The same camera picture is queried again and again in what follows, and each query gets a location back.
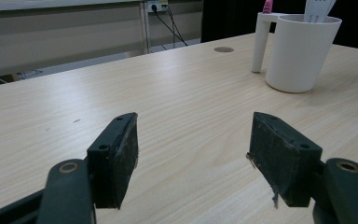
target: wall socket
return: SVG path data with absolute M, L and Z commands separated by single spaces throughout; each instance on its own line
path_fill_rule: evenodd
M 159 0 L 159 1 L 147 1 L 147 11 L 148 12 L 153 12 L 152 6 L 156 5 L 157 7 L 157 12 L 160 11 L 167 11 L 166 7 L 163 6 L 167 6 L 168 5 L 168 0 Z

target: light wood grain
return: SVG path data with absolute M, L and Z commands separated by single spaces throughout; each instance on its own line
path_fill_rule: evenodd
M 99 223 L 313 223 L 276 210 L 245 159 L 255 111 L 358 162 L 358 49 L 333 46 L 314 90 L 275 91 L 250 72 L 253 35 L 0 86 L 0 207 L 44 187 L 48 170 L 86 149 L 109 121 L 137 112 L 140 159 L 122 209 Z M 234 48 L 230 53 L 216 47 Z

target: pen holder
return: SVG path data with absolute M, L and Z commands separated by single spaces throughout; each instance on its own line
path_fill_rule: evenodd
M 310 91 L 322 70 L 341 19 L 326 17 L 324 23 L 303 22 L 302 14 L 259 13 L 255 31 L 252 72 L 260 72 L 269 27 L 277 22 L 266 73 L 270 87 L 286 92 Z

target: black curtain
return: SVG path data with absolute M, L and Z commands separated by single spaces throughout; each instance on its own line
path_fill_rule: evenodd
M 265 0 L 204 0 L 201 42 L 255 32 Z M 306 0 L 276 0 L 274 12 L 304 13 Z M 337 0 L 329 16 L 342 19 L 335 44 L 358 48 L 358 0 Z

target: pink object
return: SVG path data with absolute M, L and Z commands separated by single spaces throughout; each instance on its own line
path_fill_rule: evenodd
M 273 0 L 266 0 L 266 3 L 263 7 L 263 13 L 271 13 L 272 12 L 272 4 Z

